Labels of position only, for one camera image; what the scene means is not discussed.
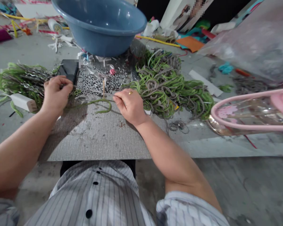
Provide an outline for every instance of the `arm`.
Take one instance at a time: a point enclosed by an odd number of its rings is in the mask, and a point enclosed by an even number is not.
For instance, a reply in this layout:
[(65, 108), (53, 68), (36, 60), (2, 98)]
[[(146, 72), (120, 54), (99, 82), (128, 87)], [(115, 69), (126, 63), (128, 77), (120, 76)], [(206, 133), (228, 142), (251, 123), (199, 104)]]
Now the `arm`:
[(13, 199), (21, 181), (35, 166), (40, 152), (63, 113), (72, 82), (57, 76), (44, 84), (45, 99), (41, 110), (0, 144), (0, 198)]
[(191, 157), (144, 113), (142, 98), (125, 89), (113, 97), (121, 114), (143, 137), (151, 157), (165, 176), (166, 193), (183, 191), (200, 197), (221, 212), (209, 183)]

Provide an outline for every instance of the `orange paper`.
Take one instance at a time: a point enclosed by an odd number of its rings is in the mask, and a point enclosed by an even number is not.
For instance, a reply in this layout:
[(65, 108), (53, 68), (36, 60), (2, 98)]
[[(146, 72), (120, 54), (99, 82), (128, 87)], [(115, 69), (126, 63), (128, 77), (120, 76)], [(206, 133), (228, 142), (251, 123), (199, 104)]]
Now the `orange paper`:
[(177, 39), (176, 42), (189, 48), (192, 52), (196, 52), (204, 46), (204, 43), (194, 39), (192, 36)]

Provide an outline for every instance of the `shirt sleeve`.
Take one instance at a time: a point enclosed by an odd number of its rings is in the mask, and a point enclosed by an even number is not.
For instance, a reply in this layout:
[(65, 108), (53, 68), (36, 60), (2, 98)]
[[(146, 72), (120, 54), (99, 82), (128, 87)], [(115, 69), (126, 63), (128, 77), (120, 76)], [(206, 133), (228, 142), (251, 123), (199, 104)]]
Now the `shirt sleeve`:
[(19, 216), (19, 211), (13, 201), (0, 198), (0, 226), (16, 226)]
[(229, 226), (224, 215), (203, 199), (171, 191), (156, 205), (158, 225)]

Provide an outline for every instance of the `concrete floor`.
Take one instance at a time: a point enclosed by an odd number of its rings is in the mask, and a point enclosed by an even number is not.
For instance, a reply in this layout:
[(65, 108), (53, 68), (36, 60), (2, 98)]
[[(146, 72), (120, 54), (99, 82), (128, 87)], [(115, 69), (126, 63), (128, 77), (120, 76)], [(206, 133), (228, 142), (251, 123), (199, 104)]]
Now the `concrete floor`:
[[(195, 159), (212, 186), (231, 226), (283, 226), (283, 158)], [(38, 163), (22, 183), (16, 205), (24, 225), (48, 199), (61, 162)], [(155, 216), (164, 197), (164, 178), (152, 160), (136, 161), (140, 198)]]

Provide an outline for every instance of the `forearm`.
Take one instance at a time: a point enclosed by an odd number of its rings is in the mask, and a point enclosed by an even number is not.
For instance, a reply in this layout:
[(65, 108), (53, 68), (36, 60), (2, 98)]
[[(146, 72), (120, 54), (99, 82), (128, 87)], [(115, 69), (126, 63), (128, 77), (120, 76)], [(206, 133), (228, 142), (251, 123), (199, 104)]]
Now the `forearm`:
[(194, 194), (217, 209), (218, 201), (209, 183), (191, 157), (152, 120), (137, 126), (151, 157), (166, 178), (166, 192), (179, 190)]
[(0, 144), (0, 192), (17, 188), (35, 166), (56, 120), (41, 111)]

